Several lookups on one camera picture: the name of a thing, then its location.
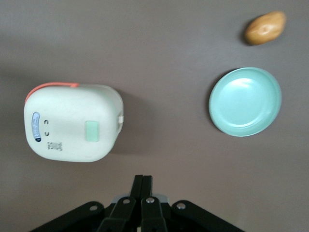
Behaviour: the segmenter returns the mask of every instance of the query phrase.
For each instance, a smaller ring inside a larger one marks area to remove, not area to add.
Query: tabletop
[[[108,206],[134,175],[246,232],[309,230],[308,0],[0,1],[0,226],[30,231],[86,202]],[[244,40],[280,10],[282,35]],[[208,102],[226,73],[257,67],[282,91],[277,118],[234,137]],[[101,84],[124,102],[111,152],[91,163],[44,159],[27,144],[24,101],[53,81]]]

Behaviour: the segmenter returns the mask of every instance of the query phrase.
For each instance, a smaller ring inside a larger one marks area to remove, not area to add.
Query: blue label
[[[37,142],[41,141],[39,121],[40,121],[40,114],[38,112],[34,112],[34,114],[32,115],[32,133],[33,133],[34,139]]]

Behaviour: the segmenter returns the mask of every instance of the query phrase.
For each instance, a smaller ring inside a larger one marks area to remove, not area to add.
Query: brown potato
[[[284,30],[286,16],[282,11],[272,11],[255,19],[246,29],[248,43],[264,44],[278,38]]]

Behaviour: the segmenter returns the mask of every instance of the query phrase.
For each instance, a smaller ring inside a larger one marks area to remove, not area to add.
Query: light green plate
[[[214,124],[224,133],[243,137],[257,134],[276,118],[281,90],[276,79],[259,68],[241,68],[215,85],[209,101]]]

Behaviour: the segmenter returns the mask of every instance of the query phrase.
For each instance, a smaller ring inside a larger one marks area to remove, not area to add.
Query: metal screw
[[[146,199],[146,202],[147,202],[147,203],[154,203],[155,200],[154,200],[152,197],[148,197],[148,198]]]
[[[97,209],[98,209],[98,206],[96,206],[96,205],[93,205],[93,206],[91,206],[91,207],[89,208],[90,211],[95,211],[95,210],[97,210]]]
[[[184,203],[178,203],[176,206],[177,206],[178,209],[185,209]]]
[[[129,204],[130,200],[129,199],[124,199],[123,204]]]

